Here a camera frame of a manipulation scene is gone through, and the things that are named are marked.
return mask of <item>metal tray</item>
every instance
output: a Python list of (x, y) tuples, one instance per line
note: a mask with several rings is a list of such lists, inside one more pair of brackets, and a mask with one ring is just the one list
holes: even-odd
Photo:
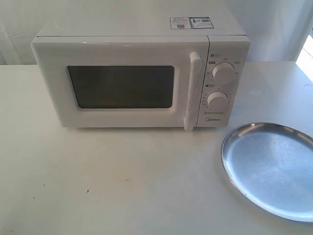
[(225, 138), (222, 161), (233, 185), (253, 203), (313, 222), (312, 137), (278, 124), (247, 124)]

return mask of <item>white microwave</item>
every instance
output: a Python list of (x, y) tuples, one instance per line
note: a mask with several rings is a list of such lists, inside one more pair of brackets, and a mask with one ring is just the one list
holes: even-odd
[(64, 127), (225, 126), (248, 48), (218, 0), (75, 0), (32, 42)]

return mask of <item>midea logo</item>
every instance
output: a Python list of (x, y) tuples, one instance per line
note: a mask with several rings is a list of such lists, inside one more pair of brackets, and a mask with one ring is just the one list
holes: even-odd
[(219, 118), (209, 118), (209, 117), (207, 117), (205, 119), (205, 121), (220, 121), (220, 119)]

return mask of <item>timer knob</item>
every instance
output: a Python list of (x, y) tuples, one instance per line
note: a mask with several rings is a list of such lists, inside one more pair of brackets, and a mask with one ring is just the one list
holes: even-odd
[(223, 92), (214, 92), (207, 98), (209, 109), (214, 112), (223, 112), (228, 107), (227, 95)]
[(212, 71), (216, 83), (226, 85), (236, 78), (236, 71), (230, 63), (220, 63)]

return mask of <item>white wall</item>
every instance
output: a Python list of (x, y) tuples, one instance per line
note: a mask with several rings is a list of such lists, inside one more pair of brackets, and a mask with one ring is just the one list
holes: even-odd
[[(249, 60), (296, 60), (313, 24), (313, 0), (224, 1), (251, 40)], [(30, 43), (64, 2), (0, 0), (0, 64), (35, 64)]]

